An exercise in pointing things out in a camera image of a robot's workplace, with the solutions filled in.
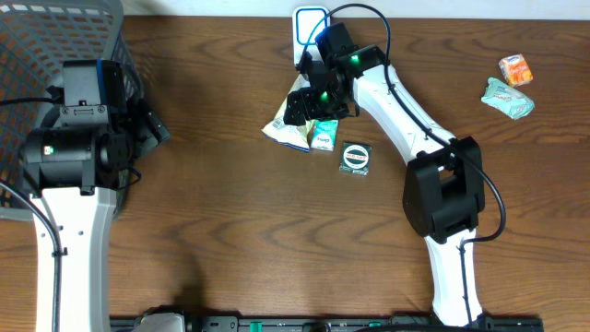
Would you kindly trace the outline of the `teal Kleenex tissue pack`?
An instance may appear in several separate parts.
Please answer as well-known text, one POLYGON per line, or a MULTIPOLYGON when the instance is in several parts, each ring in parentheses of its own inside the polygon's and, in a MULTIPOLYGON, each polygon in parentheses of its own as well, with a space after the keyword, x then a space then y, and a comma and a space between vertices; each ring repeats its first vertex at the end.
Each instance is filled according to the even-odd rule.
POLYGON ((311 148, 333 151, 336 144, 338 120, 316 121, 311 148))

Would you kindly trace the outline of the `yellow white snack bag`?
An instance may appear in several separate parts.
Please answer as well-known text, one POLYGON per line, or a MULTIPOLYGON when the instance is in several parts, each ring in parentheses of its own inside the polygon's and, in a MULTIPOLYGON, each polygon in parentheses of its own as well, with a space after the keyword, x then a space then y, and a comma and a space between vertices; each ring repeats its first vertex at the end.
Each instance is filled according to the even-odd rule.
POLYGON ((280 145, 309 153, 308 136, 312 132, 316 121, 306 121, 304 125, 300 126, 285 124, 283 118, 286 109, 287 99, 284 99, 275 114, 275 118, 261 129, 262 133, 280 145))

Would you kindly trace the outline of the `dark box round white label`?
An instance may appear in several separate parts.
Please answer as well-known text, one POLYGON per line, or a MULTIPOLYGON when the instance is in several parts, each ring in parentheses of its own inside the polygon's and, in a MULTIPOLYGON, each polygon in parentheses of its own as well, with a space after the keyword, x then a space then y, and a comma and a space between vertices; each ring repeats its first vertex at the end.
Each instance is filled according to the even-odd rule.
POLYGON ((339 170, 341 172, 367 175, 371 162, 372 147, 360 143, 343 144, 339 170))

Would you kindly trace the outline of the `clear orange snack packet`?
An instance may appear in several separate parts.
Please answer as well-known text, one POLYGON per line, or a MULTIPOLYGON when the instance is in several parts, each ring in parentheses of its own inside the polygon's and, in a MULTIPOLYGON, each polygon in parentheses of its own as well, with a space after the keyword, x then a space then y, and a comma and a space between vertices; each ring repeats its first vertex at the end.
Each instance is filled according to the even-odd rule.
POLYGON ((499 61, 499 68, 511 87, 522 86, 533 80, 530 67, 521 53, 502 58, 499 61))

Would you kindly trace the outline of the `green white snack packet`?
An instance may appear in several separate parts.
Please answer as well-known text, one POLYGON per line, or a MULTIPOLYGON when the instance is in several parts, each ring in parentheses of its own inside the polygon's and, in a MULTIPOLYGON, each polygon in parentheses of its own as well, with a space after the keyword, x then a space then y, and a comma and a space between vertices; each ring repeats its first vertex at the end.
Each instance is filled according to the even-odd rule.
POLYGON ((480 100, 488 106, 499 110, 513 120, 529 115, 535 108, 534 102, 524 93, 503 83, 495 77, 489 77, 480 100))

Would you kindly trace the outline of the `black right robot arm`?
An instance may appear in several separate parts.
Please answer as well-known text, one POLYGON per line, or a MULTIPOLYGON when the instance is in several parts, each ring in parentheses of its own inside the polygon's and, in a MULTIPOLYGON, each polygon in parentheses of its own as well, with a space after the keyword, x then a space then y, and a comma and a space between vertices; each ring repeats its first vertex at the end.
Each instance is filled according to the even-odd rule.
POLYGON ((485 207, 481 152, 472 137, 456 138, 408 93, 376 45, 360 48, 337 23, 315 37, 319 56, 297 65, 306 86, 292 91, 283 121, 344 119, 365 110, 407 166, 403 209, 428 248, 434 281, 432 309, 446 326, 467 327, 483 314, 475 290, 472 244, 485 207))

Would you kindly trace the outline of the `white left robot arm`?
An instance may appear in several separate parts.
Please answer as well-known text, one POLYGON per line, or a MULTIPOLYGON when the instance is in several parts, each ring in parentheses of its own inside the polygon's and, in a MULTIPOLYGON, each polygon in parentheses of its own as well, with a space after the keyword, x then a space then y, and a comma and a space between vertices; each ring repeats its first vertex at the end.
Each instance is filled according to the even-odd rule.
POLYGON ((169 139, 132 70, 66 61, 57 118, 23 145, 37 237, 38 331, 107 331, 109 240, 136 160, 169 139))

